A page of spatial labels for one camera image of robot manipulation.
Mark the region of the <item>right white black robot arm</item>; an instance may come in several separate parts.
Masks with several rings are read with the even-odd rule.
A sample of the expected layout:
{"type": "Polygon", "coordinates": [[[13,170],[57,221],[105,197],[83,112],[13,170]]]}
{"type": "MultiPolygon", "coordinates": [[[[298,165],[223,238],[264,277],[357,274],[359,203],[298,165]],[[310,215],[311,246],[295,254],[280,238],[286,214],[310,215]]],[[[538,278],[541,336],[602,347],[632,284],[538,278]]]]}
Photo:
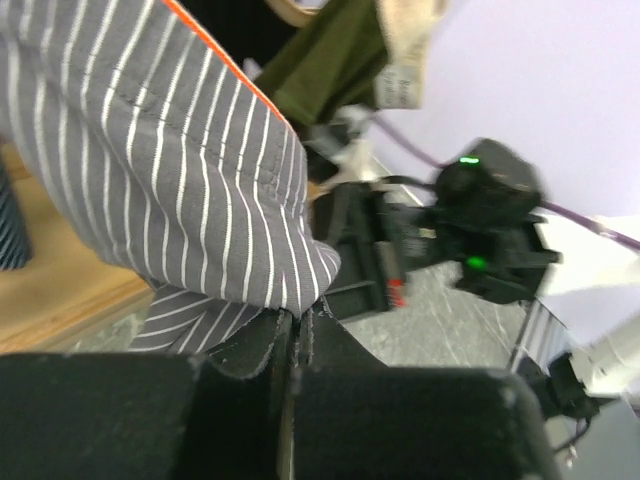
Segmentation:
{"type": "Polygon", "coordinates": [[[447,262],[456,290],[497,305],[639,281],[636,240],[547,203],[534,166],[487,138],[430,182],[334,186],[313,202],[312,232],[341,258],[325,295],[339,319],[402,306],[412,272],[447,262]]]}

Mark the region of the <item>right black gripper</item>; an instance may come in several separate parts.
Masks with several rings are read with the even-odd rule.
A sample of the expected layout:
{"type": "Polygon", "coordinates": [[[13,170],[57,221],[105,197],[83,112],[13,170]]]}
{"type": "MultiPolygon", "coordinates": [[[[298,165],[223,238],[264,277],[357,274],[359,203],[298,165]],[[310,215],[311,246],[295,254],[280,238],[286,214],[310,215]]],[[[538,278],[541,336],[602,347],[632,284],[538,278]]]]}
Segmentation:
{"type": "Polygon", "coordinates": [[[406,304],[412,272],[440,263],[435,230],[419,205],[396,199],[391,185],[341,183],[314,200],[314,238],[341,266],[325,299],[339,320],[406,304]]]}

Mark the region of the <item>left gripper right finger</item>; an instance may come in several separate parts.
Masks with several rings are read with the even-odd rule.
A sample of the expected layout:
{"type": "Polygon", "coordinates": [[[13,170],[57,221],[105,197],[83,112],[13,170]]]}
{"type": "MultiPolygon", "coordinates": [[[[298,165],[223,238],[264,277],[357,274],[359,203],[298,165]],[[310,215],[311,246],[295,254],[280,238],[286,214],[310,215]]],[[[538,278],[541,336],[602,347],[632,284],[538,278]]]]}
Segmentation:
{"type": "Polygon", "coordinates": [[[493,368],[390,367],[325,300],[300,323],[296,479],[556,479],[536,397],[493,368]]]}

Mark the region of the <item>grey striped boxer underwear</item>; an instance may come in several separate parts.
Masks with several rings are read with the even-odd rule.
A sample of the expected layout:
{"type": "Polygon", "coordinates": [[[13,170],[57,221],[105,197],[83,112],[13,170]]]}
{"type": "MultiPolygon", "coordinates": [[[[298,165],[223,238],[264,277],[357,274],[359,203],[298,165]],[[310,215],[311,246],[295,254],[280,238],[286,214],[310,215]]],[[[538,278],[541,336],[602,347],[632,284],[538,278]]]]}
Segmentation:
{"type": "Polygon", "coordinates": [[[300,140],[178,1],[3,2],[1,134],[81,240],[153,286],[134,352],[300,315],[339,271],[300,140]]]}

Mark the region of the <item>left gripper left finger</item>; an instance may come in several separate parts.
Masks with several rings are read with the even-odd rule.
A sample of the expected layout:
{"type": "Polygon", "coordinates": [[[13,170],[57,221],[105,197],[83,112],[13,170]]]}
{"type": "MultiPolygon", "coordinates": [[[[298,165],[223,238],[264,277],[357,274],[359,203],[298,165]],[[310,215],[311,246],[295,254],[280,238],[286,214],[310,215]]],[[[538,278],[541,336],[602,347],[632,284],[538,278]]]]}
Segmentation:
{"type": "Polygon", "coordinates": [[[1,359],[5,479],[285,479],[292,318],[265,312],[207,354],[1,359]]]}

